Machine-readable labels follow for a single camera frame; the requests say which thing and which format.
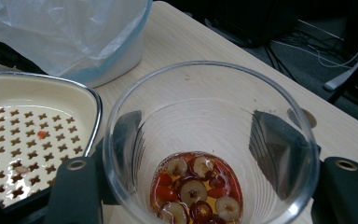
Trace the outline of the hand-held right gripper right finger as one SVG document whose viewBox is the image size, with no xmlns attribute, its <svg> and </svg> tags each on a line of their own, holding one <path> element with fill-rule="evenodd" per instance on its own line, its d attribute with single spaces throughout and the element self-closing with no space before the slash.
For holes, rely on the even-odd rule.
<svg viewBox="0 0 358 224">
<path fill-rule="evenodd" d="M 255 111 L 250 152 L 273 192 L 288 205 L 289 217 L 313 200 L 313 224 L 358 224 L 358 162 L 340 157 L 320 161 L 321 148 L 303 121 L 289 124 Z"/>
</svg>

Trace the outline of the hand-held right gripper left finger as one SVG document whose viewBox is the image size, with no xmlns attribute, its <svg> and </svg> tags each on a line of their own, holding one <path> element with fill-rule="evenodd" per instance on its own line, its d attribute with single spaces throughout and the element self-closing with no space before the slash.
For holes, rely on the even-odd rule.
<svg viewBox="0 0 358 224">
<path fill-rule="evenodd" d="M 142 113 L 113 122 L 90 157 L 63 163 L 48 199 L 43 224 L 103 224 L 104 204 L 122 205 L 135 190 L 135 141 Z"/>
</svg>

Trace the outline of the beige strainer bucket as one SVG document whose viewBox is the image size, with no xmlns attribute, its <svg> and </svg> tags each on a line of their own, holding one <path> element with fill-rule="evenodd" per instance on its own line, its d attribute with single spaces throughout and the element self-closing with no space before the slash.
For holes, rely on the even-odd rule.
<svg viewBox="0 0 358 224">
<path fill-rule="evenodd" d="M 51 187 L 63 162 L 88 156 L 101 116 L 99 95 L 83 84 L 0 72 L 0 205 Z"/>
</svg>

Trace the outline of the clear plastic cup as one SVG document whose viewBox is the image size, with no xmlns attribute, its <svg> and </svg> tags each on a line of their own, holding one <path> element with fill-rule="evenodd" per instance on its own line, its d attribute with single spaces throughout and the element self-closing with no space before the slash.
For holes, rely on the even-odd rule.
<svg viewBox="0 0 358 224">
<path fill-rule="evenodd" d="M 293 97 L 230 63 L 189 62 L 137 80 L 113 106 L 103 161 L 117 198 L 111 224 L 163 224 L 151 212 L 158 165 L 176 153 L 225 161 L 240 183 L 241 224 L 289 224 L 308 204 L 319 151 Z"/>
</svg>

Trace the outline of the red date slices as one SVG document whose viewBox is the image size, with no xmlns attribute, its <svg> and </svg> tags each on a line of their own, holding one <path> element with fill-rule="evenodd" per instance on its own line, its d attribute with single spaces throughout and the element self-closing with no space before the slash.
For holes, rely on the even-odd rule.
<svg viewBox="0 0 358 224">
<path fill-rule="evenodd" d="M 150 206 L 168 224 L 238 224 L 243 197 L 240 181 L 225 161 L 204 152 L 185 152 L 158 165 Z"/>
</svg>

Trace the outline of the black cabinet stand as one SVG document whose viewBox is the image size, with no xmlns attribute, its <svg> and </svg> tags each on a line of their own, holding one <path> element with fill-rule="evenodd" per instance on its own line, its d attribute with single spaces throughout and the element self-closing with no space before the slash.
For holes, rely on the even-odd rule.
<svg viewBox="0 0 358 224">
<path fill-rule="evenodd" d="M 292 29 L 296 0 L 211 0 L 209 18 L 218 27 L 256 48 Z"/>
</svg>

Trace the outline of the white desk frame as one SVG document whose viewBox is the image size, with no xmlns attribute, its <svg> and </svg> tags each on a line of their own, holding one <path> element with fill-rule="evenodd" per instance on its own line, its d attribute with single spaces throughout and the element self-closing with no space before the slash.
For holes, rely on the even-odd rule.
<svg viewBox="0 0 358 224">
<path fill-rule="evenodd" d="M 354 74 L 355 71 L 358 70 L 358 62 L 349 70 L 345 71 L 341 75 L 327 81 L 324 83 L 324 89 L 327 91 L 335 91 L 338 87 L 340 87 L 345 81 L 349 79 L 351 75 Z"/>
</svg>

